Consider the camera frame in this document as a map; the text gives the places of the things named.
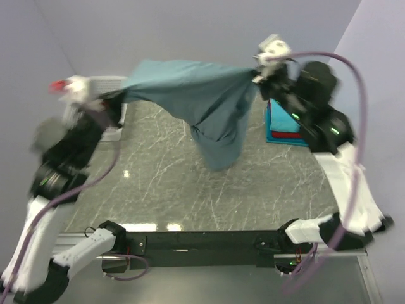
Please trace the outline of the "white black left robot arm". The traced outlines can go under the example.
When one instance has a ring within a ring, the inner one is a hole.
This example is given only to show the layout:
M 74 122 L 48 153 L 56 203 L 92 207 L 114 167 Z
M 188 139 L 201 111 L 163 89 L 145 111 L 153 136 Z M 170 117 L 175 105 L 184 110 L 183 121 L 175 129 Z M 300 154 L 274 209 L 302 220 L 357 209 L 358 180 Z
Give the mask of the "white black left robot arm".
M 87 166 L 103 133 L 119 125 L 124 99 L 122 90 L 105 93 L 74 103 L 79 118 L 71 125 L 52 117 L 38 126 L 33 148 L 40 153 L 40 166 L 16 250 L 1 273 L 2 298 L 13 295 L 15 303 L 54 303 L 70 279 L 95 257 L 125 246 L 124 228 L 105 222 L 69 250 L 53 252 L 80 193 L 94 185 Z

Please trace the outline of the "grey-blue t-shirt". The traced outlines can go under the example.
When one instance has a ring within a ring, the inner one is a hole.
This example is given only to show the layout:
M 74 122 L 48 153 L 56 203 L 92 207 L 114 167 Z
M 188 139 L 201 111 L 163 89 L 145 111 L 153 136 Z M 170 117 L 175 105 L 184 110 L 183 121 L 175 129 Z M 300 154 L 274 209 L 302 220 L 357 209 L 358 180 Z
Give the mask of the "grey-blue t-shirt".
M 183 120 L 212 170 L 240 154 L 257 87 L 255 69 L 201 61 L 144 60 L 124 81 L 123 103 L 150 101 Z

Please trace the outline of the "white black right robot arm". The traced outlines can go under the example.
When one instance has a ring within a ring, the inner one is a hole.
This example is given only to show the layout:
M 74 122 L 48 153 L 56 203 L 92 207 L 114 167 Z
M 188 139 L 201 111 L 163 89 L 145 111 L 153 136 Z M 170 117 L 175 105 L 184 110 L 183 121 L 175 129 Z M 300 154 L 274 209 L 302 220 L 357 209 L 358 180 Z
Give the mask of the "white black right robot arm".
M 298 77 L 289 77 L 286 61 L 262 64 L 253 80 L 264 99 L 272 99 L 299 125 L 299 134 L 326 175 L 337 212 L 324 217 L 294 219 L 280 228 L 290 244 L 323 243 L 329 248 L 359 250 L 374 233 L 393 225 L 370 192 L 360 164 L 360 138 L 347 116 L 331 104 L 339 83 L 325 63 L 309 61 Z

